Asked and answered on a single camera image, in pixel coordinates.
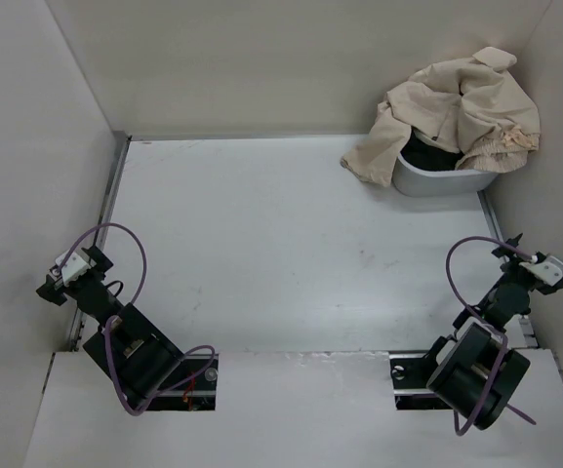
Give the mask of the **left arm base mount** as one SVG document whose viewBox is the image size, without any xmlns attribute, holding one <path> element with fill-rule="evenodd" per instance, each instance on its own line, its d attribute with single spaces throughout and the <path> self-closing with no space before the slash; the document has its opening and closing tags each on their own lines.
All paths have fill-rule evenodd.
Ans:
<svg viewBox="0 0 563 468">
<path fill-rule="evenodd" d="M 208 411 L 216 408 L 219 381 L 219 355 L 195 354 L 187 357 L 159 386 L 146 411 Z"/>
</svg>

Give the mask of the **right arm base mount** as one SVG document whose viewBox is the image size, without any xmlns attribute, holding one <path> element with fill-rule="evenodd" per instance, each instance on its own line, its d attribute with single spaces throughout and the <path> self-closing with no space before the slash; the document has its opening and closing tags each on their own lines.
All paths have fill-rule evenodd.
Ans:
<svg viewBox="0 0 563 468">
<path fill-rule="evenodd" d="M 450 410 L 426 384 L 437 369 L 435 357 L 425 352 L 388 354 L 394 404 L 398 410 Z"/>
</svg>

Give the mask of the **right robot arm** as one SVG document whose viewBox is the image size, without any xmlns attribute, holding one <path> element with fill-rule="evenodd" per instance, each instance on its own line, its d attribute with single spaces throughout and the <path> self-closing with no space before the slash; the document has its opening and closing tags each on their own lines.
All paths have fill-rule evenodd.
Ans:
<svg viewBox="0 0 563 468">
<path fill-rule="evenodd" d="M 530 361 L 509 347 L 505 326 L 517 316 L 531 314 L 531 293 L 563 290 L 563 261 L 551 254 L 521 251 L 521 238 L 470 236 L 457 241 L 446 255 L 446 278 L 463 311 L 453 322 L 454 332 L 439 337 L 424 355 L 421 371 L 426 388 L 453 410 L 460 437 L 472 427 L 488 429 L 505 410 L 536 423 L 510 402 Z M 474 305 L 463 298 L 452 274 L 456 249 L 471 242 L 493 244 L 492 255 L 505 259 L 500 278 Z"/>
</svg>

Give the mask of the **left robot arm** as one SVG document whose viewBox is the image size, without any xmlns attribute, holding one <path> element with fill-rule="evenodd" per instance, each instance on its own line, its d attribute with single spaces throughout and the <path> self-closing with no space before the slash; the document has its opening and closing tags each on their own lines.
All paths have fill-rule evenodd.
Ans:
<svg viewBox="0 0 563 468">
<path fill-rule="evenodd" d="M 61 306 L 71 298 L 77 308 L 98 322 L 83 349 L 104 373 L 112 364 L 128 404 L 136 408 L 162 384 L 174 389 L 187 378 L 182 352 L 133 304 L 123 304 L 103 282 L 113 263 L 97 247 L 71 258 L 61 254 L 36 290 Z"/>
</svg>

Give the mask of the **beige trousers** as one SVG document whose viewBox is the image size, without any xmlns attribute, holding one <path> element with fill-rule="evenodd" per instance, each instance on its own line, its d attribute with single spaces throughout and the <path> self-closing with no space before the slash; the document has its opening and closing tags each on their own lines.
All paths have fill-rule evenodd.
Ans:
<svg viewBox="0 0 563 468">
<path fill-rule="evenodd" d="M 387 91 L 367 136 L 342 156 L 357 178 L 393 182 L 396 160 L 412 138 L 456 156 L 457 171 L 505 174 L 540 147 L 541 117 L 512 76 L 515 55 L 485 47 L 440 61 Z"/>
</svg>

